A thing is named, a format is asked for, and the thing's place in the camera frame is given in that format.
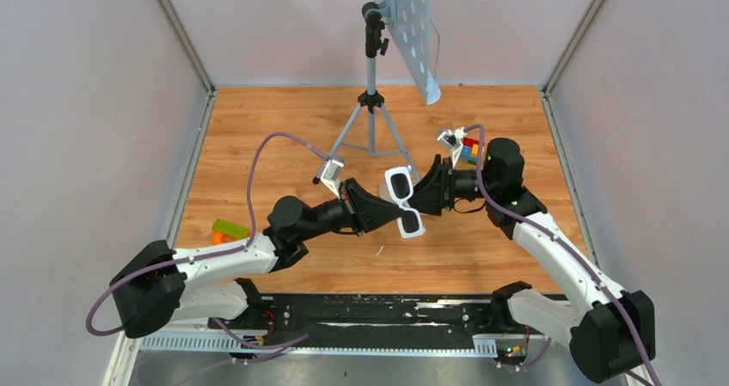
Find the white frame sunglasses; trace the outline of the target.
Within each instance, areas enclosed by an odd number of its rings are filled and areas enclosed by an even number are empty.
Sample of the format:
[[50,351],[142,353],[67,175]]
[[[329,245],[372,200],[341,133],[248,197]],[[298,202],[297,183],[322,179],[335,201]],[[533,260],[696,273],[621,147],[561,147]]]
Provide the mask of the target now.
[[403,239],[423,236],[426,227],[420,212],[409,204],[414,196],[414,184],[408,166],[390,168],[384,174],[386,187],[393,203],[401,209],[397,219],[399,232]]

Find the pink glasses case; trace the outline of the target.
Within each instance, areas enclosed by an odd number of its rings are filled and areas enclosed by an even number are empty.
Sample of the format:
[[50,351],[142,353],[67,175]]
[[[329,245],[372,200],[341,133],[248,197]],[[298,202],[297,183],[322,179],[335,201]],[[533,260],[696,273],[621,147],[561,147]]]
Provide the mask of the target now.
[[378,196],[381,199],[387,200],[389,202],[393,202],[393,199],[389,193],[389,186],[388,186],[387,180],[382,180],[378,186]]

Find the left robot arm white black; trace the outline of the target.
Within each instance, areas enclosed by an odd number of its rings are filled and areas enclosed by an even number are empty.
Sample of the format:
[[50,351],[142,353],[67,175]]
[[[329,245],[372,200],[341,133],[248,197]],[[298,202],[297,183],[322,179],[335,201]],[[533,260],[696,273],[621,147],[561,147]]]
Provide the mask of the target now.
[[290,268],[309,252],[308,240],[328,233],[361,236],[403,219],[407,209],[348,179],[339,197],[316,206],[292,195],[280,198],[267,227],[246,239],[207,248],[150,242],[109,283],[121,330],[137,339],[171,322],[202,317],[254,328],[263,305],[236,279]]

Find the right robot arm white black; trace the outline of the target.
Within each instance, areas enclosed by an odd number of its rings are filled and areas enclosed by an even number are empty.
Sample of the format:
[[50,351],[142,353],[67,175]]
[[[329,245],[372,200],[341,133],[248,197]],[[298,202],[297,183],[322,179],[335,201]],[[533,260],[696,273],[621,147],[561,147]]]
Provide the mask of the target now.
[[444,132],[450,156],[436,155],[413,187],[408,205],[439,216],[460,199],[484,199],[487,217],[529,253],[562,289],[566,303],[518,281],[493,293],[491,320],[502,332],[534,328],[566,347],[592,382],[648,365],[655,358],[655,308],[643,291],[626,291],[576,248],[547,207],[524,185],[525,160],[516,141],[486,146]]

